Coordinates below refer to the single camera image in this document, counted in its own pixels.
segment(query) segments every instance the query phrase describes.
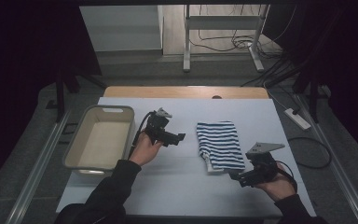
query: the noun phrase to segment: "striped cloth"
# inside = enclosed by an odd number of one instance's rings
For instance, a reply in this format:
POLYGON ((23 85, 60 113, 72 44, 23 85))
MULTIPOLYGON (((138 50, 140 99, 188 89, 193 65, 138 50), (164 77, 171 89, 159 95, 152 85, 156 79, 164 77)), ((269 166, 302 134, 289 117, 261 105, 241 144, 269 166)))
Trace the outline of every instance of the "striped cloth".
POLYGON ((214 169, 245 169, 237 130, 231 121, 197 124, 200 155, 214 169))

